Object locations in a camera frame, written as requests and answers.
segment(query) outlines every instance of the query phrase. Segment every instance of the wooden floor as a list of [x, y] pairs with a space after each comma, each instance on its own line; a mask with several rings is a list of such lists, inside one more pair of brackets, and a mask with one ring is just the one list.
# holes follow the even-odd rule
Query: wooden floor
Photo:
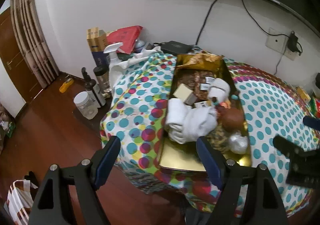
[[[73, 166], [101, 148], [99, 138], [72, 114], [73, 97], [83, 87], [76, 82], [61, 94], [59, 87], [64, 81], [59, 77], [27, 106], [7, 141], [0, 156], [3, 199], [11, 183], [28, 171], [33, 171], [41, 181], [51, 164]], [[70, 192], [78, 224], [85, 224], [73, 186]], [[146, 195], [116, 168], [98, 191], [98, 197], [112, 225], [185, 224], [179, 212], [179, 194], [163, 191]]]

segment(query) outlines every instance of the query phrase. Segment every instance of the electrical outlet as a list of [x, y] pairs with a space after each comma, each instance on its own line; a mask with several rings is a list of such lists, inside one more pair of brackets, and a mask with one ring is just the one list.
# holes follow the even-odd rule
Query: electrical outlet
[[290, 60], [294, 61], [298, 56], [298, 52], [292, 52], [289, 48], [286, 48], [284, 56], [289, 58]]
[[[281, 34], [280, 32], [278, 32], [272, 28], [269, 29], [269, 33], [274, 34], [274, 35]], [[282, 54], [284, 52], [284, 49], [286, 49], [287, 40], [288, 40], [288, 38], [283, 35], [281, 35], [281, 36], [268, 35], [267, 41], [266, 41], [266, 46], [268, 48], [271, 48], [274, 51], [277, 51]]]

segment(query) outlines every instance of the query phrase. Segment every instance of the screw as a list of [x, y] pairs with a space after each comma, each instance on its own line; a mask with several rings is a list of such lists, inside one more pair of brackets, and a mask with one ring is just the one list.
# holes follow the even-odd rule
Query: screw
[[50, 166], [50, 170], [54, 171], [58, 168], [58, 166], [56, 164], [53, 164], [52, 166]]
[[233, 159], [227, 159], [227, 165], [234, 166], [236, 162]]
[[267, 166], [265, 164], [259, 164], [259, 168], [261, 170], [266, 170], [267, 169]]
[[88, 164], [90, 164], [90, 159], [84, 159], [84, 160], [82, 160], [82, 161], [81, 161], [81, 164], [82, 164], [83, 166], [87, 166]]
[[294, 170], [295, 172], [297, 172], [297, 171], [299, 170], [299, 167], [298, 167], [297, 164], [293, 164], [293, 170]]

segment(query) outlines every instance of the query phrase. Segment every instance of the power adapter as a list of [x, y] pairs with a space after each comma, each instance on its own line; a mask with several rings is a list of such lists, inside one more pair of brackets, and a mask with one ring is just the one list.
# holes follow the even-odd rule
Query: power adapter
[[298, 52], [299, 55], [301, 55], [302, 51], [298, 49], [297, 44], [298, 44], [298, 37], [295, 35], [295, 32], [292, 31], [287, 42], [287, 47], [290, 49], [290, 51]]

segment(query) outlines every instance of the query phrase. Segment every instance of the door handle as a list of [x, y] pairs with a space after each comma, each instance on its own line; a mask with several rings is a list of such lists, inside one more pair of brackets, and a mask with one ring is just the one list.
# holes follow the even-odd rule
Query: door handle
[[11, 62], [7, 62], [7, 66], [8, 66], [8, 68], [9, 68], [9, 70], [12, 69], [12, 67], [10, 66], [10, 64], [12, 63], [12, 61], [11, 61]]

